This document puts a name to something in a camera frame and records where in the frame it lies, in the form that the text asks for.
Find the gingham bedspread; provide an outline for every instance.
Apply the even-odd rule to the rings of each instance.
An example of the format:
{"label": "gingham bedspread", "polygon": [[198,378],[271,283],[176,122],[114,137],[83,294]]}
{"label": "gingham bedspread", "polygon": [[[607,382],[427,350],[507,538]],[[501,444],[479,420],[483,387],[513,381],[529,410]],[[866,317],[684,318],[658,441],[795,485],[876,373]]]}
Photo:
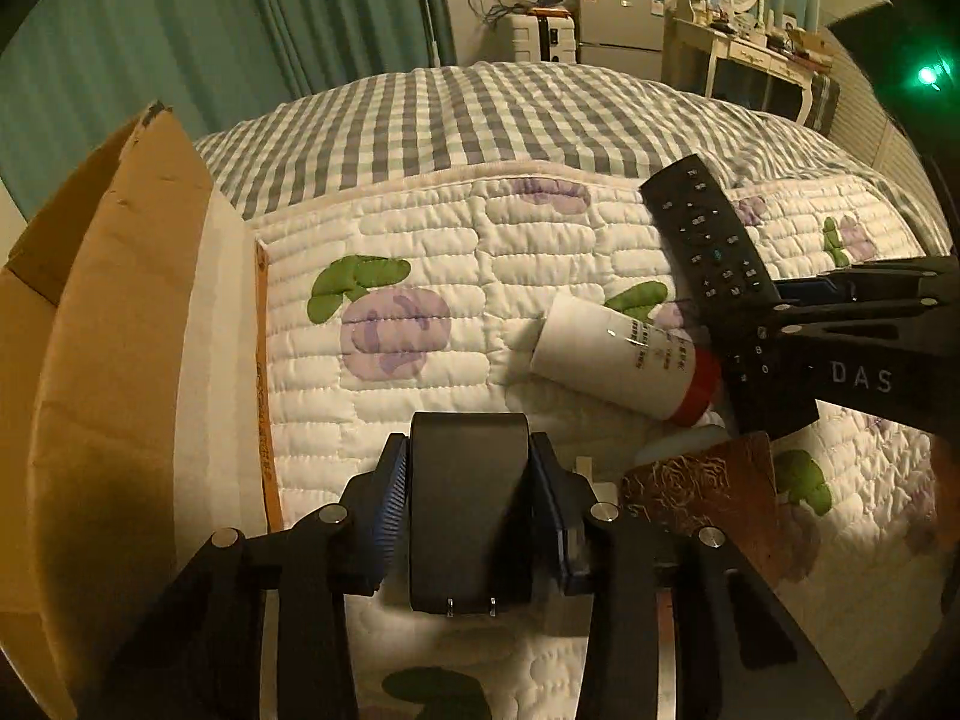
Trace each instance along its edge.
{"label": "gingham bedspread", "polygon": [[481,63],[361,79],[208,135],[200,155],[244,218],[304,199],[463,165],[520,159],[627,178],[700,153],[725,189],[857,175],[929,252],[928,209],[817,132],[587,65]]}

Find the purple flower pattern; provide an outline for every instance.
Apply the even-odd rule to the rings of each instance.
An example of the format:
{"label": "purple flower pattern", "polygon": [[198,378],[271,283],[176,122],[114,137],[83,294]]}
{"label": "purple flower pattern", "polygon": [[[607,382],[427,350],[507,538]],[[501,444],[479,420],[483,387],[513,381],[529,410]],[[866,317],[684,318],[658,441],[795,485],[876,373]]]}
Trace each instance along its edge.
{"label": "purple flower pattern", "polygon": [[450,339],[450,307],[433,290],[386,287],[364,295],[344,311],[340,351],[358,379],[412,379],[428,352]]}
{"label": "purple flower pattern", "polygon": [[877,256],[877,247],[867,237],[863,225],[853,217],[843,217],[840,220],[840,238],[844,247],[856,263],[872,260]]}
{"label": "purple flower pattern", "polygon": [[650,320],[656,327],[662,327],[664,330],[689,327],[697,320],[696,305],[692,300],[671,300],[654,309],[650,314]]}
{"label": "purple flower pattern", "polygon": [[733,210],[740,218],[744,227],[757,227],[763,223],[763,215],[767,212],[767,201],[763,197],[744,197],[733,204]]}
{"label": "purple flower pattern", "polygon": [[560,178],[530,176],[512,180],[512,189],[520,199],[534,205],[552,205],[563,215],[584,213],[590,205],[587,187]]}

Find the cardboard flap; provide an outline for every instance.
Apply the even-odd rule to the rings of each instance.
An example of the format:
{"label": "cardboard flap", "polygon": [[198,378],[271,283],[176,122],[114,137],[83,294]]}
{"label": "cardboard flap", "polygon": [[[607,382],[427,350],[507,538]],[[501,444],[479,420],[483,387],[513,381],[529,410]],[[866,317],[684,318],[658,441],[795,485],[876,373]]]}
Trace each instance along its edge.
{"label": "cardboard flap", "polygon": [[[63,214],[75,256],[44,269],[27,256],[18,271],[59,298],[37,389],[29,527],[43,627],[78,702],[174,574],[176,392],[212,187],[179,123],[157,107],[80,170],[86,177],[64,185],[21,247],[54,234]],[[71,214],[91,213],[104,184],[78,248]]]}
{"label": "cardboard flap", "polygon": [[27,454],[32,408],[54,307],[11,271],[0,271],[0,642],[40,707],[73,715],[37,608],[27,534]]}
{"label": "cardboard flap", "polygon": [[134,119],[110,136],[71,173],[13,245],[7,268],[55,306],[100,198],[136,128]]}

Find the brown coaster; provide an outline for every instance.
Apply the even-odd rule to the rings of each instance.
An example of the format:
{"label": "brown coaster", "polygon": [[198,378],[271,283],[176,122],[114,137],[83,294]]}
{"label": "brown coaster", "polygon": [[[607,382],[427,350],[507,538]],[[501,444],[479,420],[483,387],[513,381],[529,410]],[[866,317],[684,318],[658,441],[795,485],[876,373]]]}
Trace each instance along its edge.
{"label": "brown coaster", "polygon": [[774,466],[765,433],[637,466],[620,481],[620,502],[632,517],[685,536],[713,525],[736,543],[767,584],[781,579]]}

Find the green leaf pattern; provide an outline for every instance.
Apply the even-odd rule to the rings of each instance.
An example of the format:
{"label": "green leaf pattern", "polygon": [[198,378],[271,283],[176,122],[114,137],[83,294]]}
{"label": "green leaf pattern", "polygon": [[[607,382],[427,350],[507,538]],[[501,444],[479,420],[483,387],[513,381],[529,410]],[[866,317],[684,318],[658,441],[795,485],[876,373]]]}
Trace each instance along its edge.
{"label": "green leaf pattern", "polygon": [[631,319],[649,322],[650,312],[663,303],[668,295],[666,285],[659,281],[643,281],[633,285],[619,295],[613,295],[606,303],[607,308],[627,314]]}
{"label": "green leaf pattern", "polygon": [[483,688],[473,677],[445,668],[408,668],[387,676],[383,690],[392,698],[422,704],[416,720],[491,720]]}
{"label": "green leaf pattern", "polygon": [[850,266],[850,257],[844,251],[844,241],[840,234],[840,228],[837,226],[835,218],[827,217],[824,220],[824,251],[833,258],[833,264],[837,268],[848,268]]}
{"label": "green leaf pattern", "polygon": [[348,254],[330,263],[313,282],[306,314],[314,324],[323,324],[343,304],[363,298],[369,290],[387,287],[410,275],[410,263],[389,257]]}
{"label": "green leaf pattern", "polygon": [[805,502],[818,517],[833,507],[824,472],[808,451],[791,449],[774,457],[776,492],[786,493],[791,504]]}

